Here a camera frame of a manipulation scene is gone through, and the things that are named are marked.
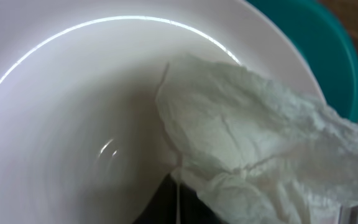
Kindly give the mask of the large white plate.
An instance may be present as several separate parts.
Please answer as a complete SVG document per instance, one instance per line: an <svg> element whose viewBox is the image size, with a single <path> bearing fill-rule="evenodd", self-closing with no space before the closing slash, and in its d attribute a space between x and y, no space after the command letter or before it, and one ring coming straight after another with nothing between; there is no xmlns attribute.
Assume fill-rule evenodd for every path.
<svg viewBox="0 0 358 224"><path fill-rule="evenodd" d="M0 223L135 220L177 164L154 95L188 54L323 98L244 1L0 0Z"/></svg>

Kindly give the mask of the white napkin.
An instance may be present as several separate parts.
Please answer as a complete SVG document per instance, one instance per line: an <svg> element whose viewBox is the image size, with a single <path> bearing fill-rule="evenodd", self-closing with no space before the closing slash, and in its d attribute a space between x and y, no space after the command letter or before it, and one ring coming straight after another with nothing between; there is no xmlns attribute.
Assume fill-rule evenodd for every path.
<svg viewBox="0 0 358 224"><path fill-rule="evenodd" d="M171 60L156 104L173 172L227 223L327 223L358 205L358 124L237 65Z"/></svg>

